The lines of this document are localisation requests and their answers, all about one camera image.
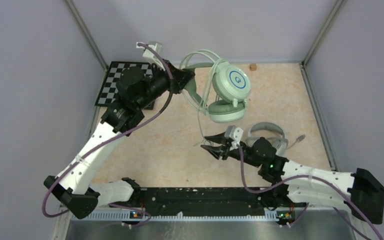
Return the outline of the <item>mint green headphones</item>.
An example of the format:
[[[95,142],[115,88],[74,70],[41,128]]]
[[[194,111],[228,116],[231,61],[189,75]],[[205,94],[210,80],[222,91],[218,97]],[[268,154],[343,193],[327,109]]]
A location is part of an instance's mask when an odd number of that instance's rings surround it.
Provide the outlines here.
[[[198,113],[215,123],[229,123],[242,119],[248,107],[251,82],[239,67],[208,49],[199,49],[186,55],[180,62],[182,70],[210,68],[203,95],[197,93],[195,78],[189,81],[182,95]]]

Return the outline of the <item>white gaming headphones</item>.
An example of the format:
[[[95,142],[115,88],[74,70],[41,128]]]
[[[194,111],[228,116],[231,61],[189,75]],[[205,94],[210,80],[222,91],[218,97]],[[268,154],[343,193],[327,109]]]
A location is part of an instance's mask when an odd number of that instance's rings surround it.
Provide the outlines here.
[[[272,136],[266,139],[271,142],[271,145],[276,149],[276,154],[282,157],[288,148],[289,140],[286,137],[286,132],[275,123],[258,122],[252,125],[247,131],[245,143],[251,147],[260,138],[260,136],[255,135],[255,133],[261,131],[272,133]]]

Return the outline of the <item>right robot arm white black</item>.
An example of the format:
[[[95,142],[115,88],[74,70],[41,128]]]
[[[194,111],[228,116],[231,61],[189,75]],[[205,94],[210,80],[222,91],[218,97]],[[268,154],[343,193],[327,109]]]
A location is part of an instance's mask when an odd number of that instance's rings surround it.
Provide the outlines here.
[[[201,145],[217,160],[233,158],[258,168],[258,175],[276,188],[273,200],[279,206],[309,203],[344,210],[372,224],[383,223],[384,186],[367,169],[339,172],[306,166],[277,155],[264,137],[256,138],[252,145],[235,142],[224,133],[205,139],[217,144]]]

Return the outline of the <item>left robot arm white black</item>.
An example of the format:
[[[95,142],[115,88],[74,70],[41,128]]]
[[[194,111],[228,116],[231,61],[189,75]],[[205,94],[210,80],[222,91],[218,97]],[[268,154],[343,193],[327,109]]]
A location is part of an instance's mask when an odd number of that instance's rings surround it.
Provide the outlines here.
[[[147,69],[132,64],[111,66],[107,75],[113,78],[112,85],[117,89],[115,99],[71,163],[44,180],[47,192],[41,210],[46,217],[50,217],[46,210],[50,196],[79,219],[104,205],[124,202],[129,207],[136,206],[141,194],[133,180],[92,184],[92,179],[117,146],[148,124],[143,113],[148,105],[164,93],[170,97],[181,93],[195,77],[192,69],[179,69],[168,60],[162,68],[154,63],[148,64]]]

